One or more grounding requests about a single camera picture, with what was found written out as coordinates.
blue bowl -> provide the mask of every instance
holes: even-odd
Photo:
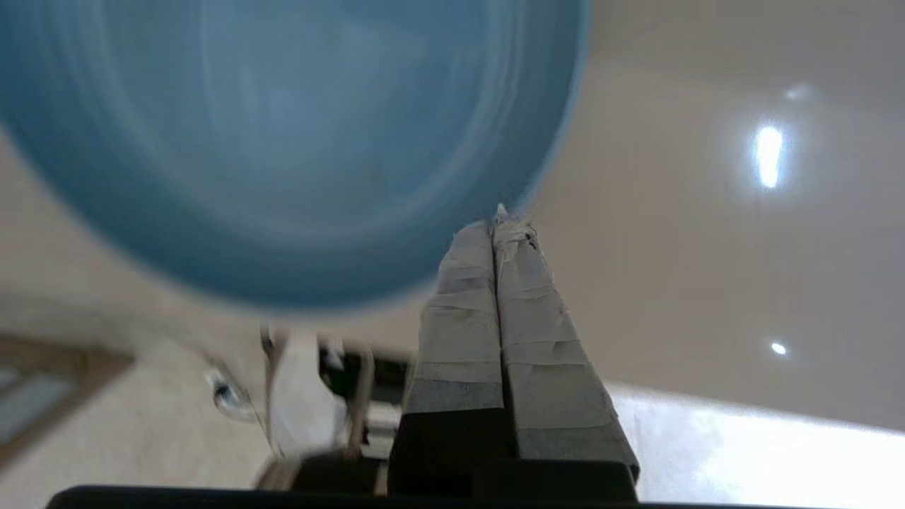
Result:
[[[337,308],[524,204],[580,0],[0,0],[0,117],[94,230],[231,299]]]

